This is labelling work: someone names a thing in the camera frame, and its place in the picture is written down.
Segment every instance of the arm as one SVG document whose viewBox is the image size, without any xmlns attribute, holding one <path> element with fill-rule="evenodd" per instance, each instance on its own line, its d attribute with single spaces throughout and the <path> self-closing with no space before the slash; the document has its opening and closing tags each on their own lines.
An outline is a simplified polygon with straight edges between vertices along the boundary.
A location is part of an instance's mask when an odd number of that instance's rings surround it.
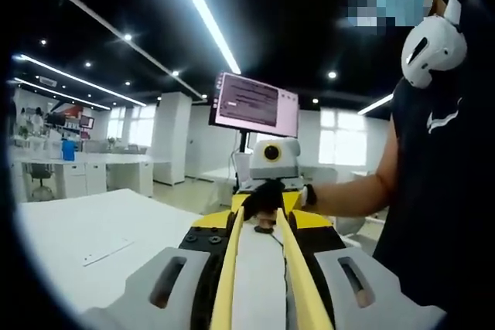
<svg viewBox="0 0 495 330">
<path fill-rule="evenodd" d="M 369 216 L 388 205 L 395 191 L 398 143 L 391 119 L 377 171 L 356 181 L 314 185 L 317 204 L 309 211 L 327 216 Z"/>
</svg>

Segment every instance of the ceiling light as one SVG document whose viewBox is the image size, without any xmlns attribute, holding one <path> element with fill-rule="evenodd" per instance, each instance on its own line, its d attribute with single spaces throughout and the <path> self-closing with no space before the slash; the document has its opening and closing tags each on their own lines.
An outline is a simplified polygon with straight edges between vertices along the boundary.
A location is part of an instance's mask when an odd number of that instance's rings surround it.
<svg viewBox="0 0 495 330">
<path fill-rule="evenodd" d="M 232 52 L 230 51 L 227 42 L 224 39 L 224 36 L 222 35 L 220 29 L 218 28 L 215 19 L 213 18 L 210 10 L 208 9 L 208 5 L 206 4 L 206 2 L 204 0 L 192 0 L 192 1 L 196 6 L 197 11 L 200 13 L 200 16 L 203 19 L 205 25 L 210 31 L 211 36 L 215 40 L 215 43 L 218 45 L 218 48 L 220 48 L 220 51 L 222 52 L 222 55 L 224 56 L 225 61 L 227 61 L 227 64 L 229 65 L 232 72 L 241 74 L 241 70 L 239 69 L 237 62 L 235 61 L 234 56 L 232 55 Z"/>
<path fill-rule="evenodd" d="M 89 102 L 87 100 L 81 100 L 80 98 L 77 98 L 77 97 L 72 97 L 70 96 L 69 94 L 65 94 L 65 93 L 61 93 L 61 92 L 57 92 L 55 90 L 51 90 L 51 89 L 48 89 L 48 88 L 45 88 L 45 87 L 41 87 L 39 85 L 36 85 L 36 84 L 33 84 L 33 83 L 30 83 L 29 81 L 25 81 L 23 79 L 19 79 L 18 77 L 15 77 L 14 78 L 15 81 L 19 82 L 19 83 L 22 83 L 22 84 L 25 84 L 25 85 L 29 85 L 30 87 L 34 87 L 34 88 L 38 88 L 38 89 L 41 89 L 41 90 L 44 90 L 46 92 L 49 92 L 51 94 L 57 94 L 61 97 L 65 97 L 65 98 L 69 98 L 71 100 L 77 100 L 79 102 L 82 102 L 83 104 L 93 104 L 94 106 L 97 106 L 97 107 L 100 107 L 100 108 L 103 108 L 105 110 L 110 110 L 109 107 L 106 107 L 106 106 L 103 106 L 101 104 L 95 104 L 93 102 Z"/>
<path fill-rule="evenodd" d="M 105 93 L 108 93 L 108 94 L 112 94 L 112 95 L 114 95 L 116 97 L 119 97 L 119 98 L 121 98 L 123 100 L 128 100 L 129 102 L 132 102 L 133 104 L 138 104 L 139 106 L 146 107 L 146 104 L 143 104 L 142 102 L 139 102 L 138 100 L 133 100 L 132 98 L 129 98 L 129 97 L 124 96 L 123 94 L 119 94 L 117 92 L 114 92 L 113 90 L 109 90 L 107 88 L 100 87 L 99 85 L 94 84 L 94 83 L 90 83 L 87 80 L 83 80 L 83 79 L 81 79 L 79 77 L 75 77 L 75 76 L 70 75 L 68 73 L 64 73 L 63 71 L 60 71 L 60 70 L 56 69 L 55 67 L 51 67 L 51 66 L 49 66 L 49 65 L 47 65 L 47 64 L 45 64 L 43 62 L 40 62 L 38 60 L 35 60 L 34 58 L 31 58 L 31 57 L 29 57 L 29 56 L 27 56 L 25 54 L 20 55 L 20 58 L 21 58 L 21 60 L 28 61 L 30 63 L 35 63 L 36 65 L 41 66 L 41 67 L 44 67 L 44 68 L 46 68 L 46 69 L 48 69 L 50 71 L 53 71 L 54 73 L 58 73 L 58 74 L 60 74 L 62 76 L 65 76 L 65 77 L 68 77 L 68 78 L 70 78 L 72 80 L 78 81 L 79 83 L 89 85 L 90 87 L 96 88 L 96 89 L 101 90 L 101 91 L 103 91 Z"/>
<path fill-rule="evenodd" d="M 386 97 L 383 97 L 381 100 L 377 100 L 374 104 L 371 104 L 370 106 L 365 107 L 363 110 L 359 111 L 357 114 L 358 115 L 364 115 L 367 112 L 370 112 L 371 110 L 374 110 L 375 108 L 381 106 L 382 104 L 386 104 L 393 97 L 394 97 L 394 94 L 389 94 Z"/>
</svg>

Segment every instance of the logo on shirt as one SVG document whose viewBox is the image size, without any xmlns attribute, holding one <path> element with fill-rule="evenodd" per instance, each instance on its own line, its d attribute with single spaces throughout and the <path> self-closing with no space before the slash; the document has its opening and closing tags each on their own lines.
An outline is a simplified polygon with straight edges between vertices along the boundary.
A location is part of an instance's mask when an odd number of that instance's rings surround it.
<svg viewBox="0 0 495 330">
<path fill-rule="evenodd" d="M 462 98 L 459 98 L 457 101 L 457 111 L 451 114 L 448 114 L 443 119 L 434 119 L 432 117 L 433 112 L 430 112 L 430 116 L 428 116 L 428 120 L 426 121 L 426 127 L 428 128 L 428 134 L 431 134 L 433 129 L 445 127 L 451 120 L 454 120 L 457 115 L 459 115 L 459 104 Z"/>
</svg>

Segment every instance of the black t-shirt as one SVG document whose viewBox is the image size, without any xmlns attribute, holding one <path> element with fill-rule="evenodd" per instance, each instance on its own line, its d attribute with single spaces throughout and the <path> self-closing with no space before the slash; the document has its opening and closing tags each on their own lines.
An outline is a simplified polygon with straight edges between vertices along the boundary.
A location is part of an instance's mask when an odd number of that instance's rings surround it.
<svg viewBox="0 0 495 330">
<path fill-rule="evenodd" d="M 492 280 L 495 29 L 485 26 L 488 18 L 464 7 L 466 61 L 424 90 L 401 80 L 392 101 L 398 184 L 374 256 L 404 294 L 449 315 L 480 300 Z"/>
</svg>

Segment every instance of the black ceiling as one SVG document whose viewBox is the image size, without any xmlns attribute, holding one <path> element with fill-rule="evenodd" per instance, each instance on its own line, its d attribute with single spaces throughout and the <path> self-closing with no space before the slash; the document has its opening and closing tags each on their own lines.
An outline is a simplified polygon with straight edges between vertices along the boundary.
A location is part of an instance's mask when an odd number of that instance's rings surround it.
<svg viewBox="0 0 495 330">
<path fill-rule="evenodd" d="M 81 0 L 98 15 L 202 94 L 229 67 L 191 0 Z M 241 72 L 300 94 L 302 108 L 320 105 L 359 110 L 389 94 L 400 78 L 399 56 L 407 28 L 370 35 L 339 22 L 342 0 L 205 0 Z M 181 90 L 171 76 L 68 0 L 29 0 L 15 50 L 146 103 Z M 46 39 L 45 46 L 40 44 Z M 91 68 L 84 67 L 91 61 Z M 338 77 L 330 80 L 327 73 Z M 111 106 L 109 96 L 31 63 L 13 63 L 12 76 L 52 78 L 76 97 Z M 371 116 L 386 118 L 382 107 Z"/>
</svg>

